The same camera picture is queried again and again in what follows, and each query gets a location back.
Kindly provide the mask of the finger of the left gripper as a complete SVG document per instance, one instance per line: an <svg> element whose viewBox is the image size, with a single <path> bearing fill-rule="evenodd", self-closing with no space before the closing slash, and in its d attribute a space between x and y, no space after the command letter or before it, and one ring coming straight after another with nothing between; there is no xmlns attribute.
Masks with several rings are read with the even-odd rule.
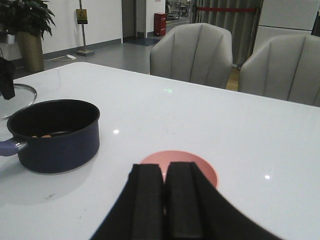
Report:
<svg viewBox="0 0 320 240"><path fill-rule="evenodd" d="M0 58L0 93L5 100L15 97L14 73L15 65L3 57Z"/></svg>

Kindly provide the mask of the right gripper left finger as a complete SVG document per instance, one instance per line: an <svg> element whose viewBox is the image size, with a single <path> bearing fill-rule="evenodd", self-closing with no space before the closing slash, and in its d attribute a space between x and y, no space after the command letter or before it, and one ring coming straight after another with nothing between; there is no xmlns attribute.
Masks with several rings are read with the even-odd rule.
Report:
<svg viewBox="0 0 320 240"><path fill-rule="evenodd" d="M134 164L127 182L93 240L161 240L163 176L157 164Z"/></svg>

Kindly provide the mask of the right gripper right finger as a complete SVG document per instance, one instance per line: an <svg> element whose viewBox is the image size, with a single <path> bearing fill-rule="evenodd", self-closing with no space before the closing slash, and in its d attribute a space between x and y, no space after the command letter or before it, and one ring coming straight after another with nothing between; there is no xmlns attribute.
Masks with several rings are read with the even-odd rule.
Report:
<svg viewBox="0 0 320 240"><path fill-rule="evenodd" d="M170 240L277 240L230 204L194 162L170 163L165 180Z"/></svg>

